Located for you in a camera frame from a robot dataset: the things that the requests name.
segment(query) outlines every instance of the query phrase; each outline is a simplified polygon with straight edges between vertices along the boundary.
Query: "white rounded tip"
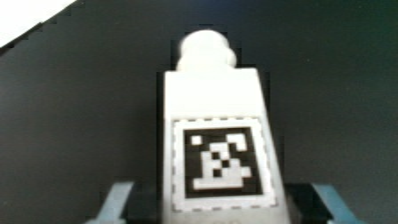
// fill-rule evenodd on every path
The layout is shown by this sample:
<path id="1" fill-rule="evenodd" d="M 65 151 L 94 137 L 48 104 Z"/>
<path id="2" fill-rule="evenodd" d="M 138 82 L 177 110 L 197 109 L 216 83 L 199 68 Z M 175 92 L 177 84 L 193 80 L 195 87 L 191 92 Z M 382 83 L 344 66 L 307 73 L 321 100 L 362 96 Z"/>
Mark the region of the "white rounded tip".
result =
<path id="1" fill-rule="evenodd" d="M 213 30 L 199 30 L 193 33 L 190 33 L 188 36 L 183 38 L 179 45 L 179 53 L 183 55 L 186 50 L 193 48 L 211 48 L 211 47 L 229 48 L 227 38 Z"/>
<path id="2" fill-rule="evenodd" d="M 188 34 L 181 41 L 179 52 L 175 68 L 179 71 L 231 69 L 236 65 L 227 39 L 213 30 L 200 30 Z"/>

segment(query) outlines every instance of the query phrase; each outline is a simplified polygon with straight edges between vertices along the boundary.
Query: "black surface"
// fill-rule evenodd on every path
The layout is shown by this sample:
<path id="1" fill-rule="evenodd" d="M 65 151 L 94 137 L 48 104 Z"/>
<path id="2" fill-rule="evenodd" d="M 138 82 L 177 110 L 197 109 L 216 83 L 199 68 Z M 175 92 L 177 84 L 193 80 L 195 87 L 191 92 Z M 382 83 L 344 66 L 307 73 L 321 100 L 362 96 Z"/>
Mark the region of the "black surface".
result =
<path id="1" fill-rule="evenodd" d="M 284 186 L 286 195 L 300 212 L 300 224 L 327 224 L 334 220 L 319 195 L 311 184 L 289 184 Z"/>
<path id="2" fill-rule="evenodd" d="M 90 0 L 58 16 L 0 57 L 0 223 L 81 223 L 115 180 L 154 185 L 156 72 L 215 27 L 270 72 L 286 182 L 334 184 L 357 217 L 394 224 L 396 12 L 394 1 Z"/>

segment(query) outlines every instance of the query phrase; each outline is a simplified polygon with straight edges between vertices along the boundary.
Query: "dark gray background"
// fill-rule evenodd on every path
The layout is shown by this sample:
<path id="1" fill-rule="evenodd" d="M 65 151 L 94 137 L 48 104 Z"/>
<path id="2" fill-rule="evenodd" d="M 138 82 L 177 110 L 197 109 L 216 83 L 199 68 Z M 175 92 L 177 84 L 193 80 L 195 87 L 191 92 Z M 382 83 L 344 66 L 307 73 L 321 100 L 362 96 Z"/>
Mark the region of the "dark gray background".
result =
<path id="1" fill-rule="evenodd" d="M 398 223 L 396 1 L 80 6 L 0 56 L 0 223 L 81 223 L 113 181 L 154 185 L 156 72 L 199 24 L 270 72 L 284 181 L 334 184 L 360 219 Z"/>

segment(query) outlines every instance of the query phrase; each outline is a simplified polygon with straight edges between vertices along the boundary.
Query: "white object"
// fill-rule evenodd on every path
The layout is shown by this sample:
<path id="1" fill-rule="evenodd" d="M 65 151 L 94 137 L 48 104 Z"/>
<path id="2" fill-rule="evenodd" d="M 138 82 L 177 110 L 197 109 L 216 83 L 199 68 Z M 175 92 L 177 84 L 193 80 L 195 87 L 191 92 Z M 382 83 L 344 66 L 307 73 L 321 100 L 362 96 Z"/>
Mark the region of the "white object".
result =
<path id="1" fill-rule="evenodd" d="M 223 36 L 191 33 L 165 72 L 165 224 L 289 224 L 257 71 L 234 64 Z"/>
<path id="2" fill-rule="evenodd" d="M 0 47 L 71 5 L 74 0 L 0 0 Z"/>

